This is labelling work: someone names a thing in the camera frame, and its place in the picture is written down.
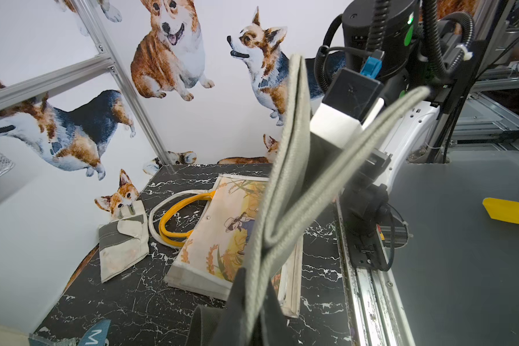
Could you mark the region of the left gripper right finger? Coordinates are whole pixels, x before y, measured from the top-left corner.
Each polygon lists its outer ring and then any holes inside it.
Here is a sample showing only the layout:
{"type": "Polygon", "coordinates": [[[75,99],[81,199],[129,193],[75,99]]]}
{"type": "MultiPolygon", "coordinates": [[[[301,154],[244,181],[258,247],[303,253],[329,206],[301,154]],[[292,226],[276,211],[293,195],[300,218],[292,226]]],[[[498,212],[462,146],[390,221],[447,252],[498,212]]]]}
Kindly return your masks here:
{"type": "Polygon", "coordinates": [[[286,323],[287,319],[282,313],[275,289],[269,281],[261,309],[261,345],[297,345],[286,323]]]}

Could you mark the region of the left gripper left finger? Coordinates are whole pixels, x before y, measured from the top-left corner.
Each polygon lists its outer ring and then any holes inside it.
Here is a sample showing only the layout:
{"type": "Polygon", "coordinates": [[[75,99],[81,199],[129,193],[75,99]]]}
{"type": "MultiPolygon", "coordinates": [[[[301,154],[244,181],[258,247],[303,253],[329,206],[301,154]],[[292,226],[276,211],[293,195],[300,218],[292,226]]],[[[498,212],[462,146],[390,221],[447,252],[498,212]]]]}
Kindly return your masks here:
{"type": "Polygon", "coordinates": [[[216,326],[209,345],[241,346],[246,345],[245,303],[246,303],[245,268],[240,268],[234,279],[225,310],[216,326]]]}

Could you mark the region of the small folded cream grey pouch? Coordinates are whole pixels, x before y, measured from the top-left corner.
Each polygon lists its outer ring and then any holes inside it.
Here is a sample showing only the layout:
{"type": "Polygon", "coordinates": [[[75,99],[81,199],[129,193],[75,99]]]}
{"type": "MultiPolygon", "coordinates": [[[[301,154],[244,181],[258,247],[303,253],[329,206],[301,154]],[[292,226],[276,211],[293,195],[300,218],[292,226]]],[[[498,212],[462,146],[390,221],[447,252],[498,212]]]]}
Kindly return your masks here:
{"type": "Polygon", "coordinates": [[[105,283],[149,254],[148,218],[141,200],[122,207],[122,217],[98,229],[101,282],[105,283]]]}

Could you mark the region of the grey-green canvas bag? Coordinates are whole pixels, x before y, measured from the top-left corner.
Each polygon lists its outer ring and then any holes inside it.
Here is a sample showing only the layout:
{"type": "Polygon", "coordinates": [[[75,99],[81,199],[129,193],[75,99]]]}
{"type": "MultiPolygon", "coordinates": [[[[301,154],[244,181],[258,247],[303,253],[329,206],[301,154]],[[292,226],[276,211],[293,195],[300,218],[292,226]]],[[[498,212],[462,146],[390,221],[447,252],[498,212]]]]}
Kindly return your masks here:
{"type": "MultiPolygon", "coordinates": [[[[306,62],[302,56],[291,57],[288,91],[288,119],[281,138],[282,147],[272,166],[243,266],[247,271],[246,345],[261,345],[261,309],[268,282],[290,257],[305,230],[360,169],[398,119],[430,93],[426,86],[406,93],[365,131],[353,137],[327,168],[308,176],[311,103],[306,62]]],[[[225,307],[197,307],[187,344],[209,345],[223,310],[225,307]]]]}

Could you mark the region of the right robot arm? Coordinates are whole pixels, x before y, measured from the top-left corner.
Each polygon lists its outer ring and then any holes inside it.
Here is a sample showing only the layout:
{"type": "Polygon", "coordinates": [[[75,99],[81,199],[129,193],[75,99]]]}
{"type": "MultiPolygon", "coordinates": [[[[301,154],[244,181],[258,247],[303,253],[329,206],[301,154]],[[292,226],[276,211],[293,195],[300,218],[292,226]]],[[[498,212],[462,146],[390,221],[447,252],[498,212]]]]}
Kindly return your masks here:
{"type": "Polygon", "coordinates": [[[389,203],[396,176],[420,148],[429,159],[482,57],[474,16],[459,1],[353,1],[314,60],[321,94],[306,178],[343,181],[345,245],[354,268],[388,271],[409,239],[389,203]]]}

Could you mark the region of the yellow plastic scraper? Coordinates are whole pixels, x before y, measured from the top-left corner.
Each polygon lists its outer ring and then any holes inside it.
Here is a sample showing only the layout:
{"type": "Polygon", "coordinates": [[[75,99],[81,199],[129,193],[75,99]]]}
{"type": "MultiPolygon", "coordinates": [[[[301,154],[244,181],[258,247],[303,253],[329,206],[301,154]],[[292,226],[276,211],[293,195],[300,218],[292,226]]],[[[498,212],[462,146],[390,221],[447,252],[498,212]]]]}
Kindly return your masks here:
{"type": "Polygon", "coordinates": [[[519,225],[519,202],[486,198],[482,204],[491,219],[519,225]]]}

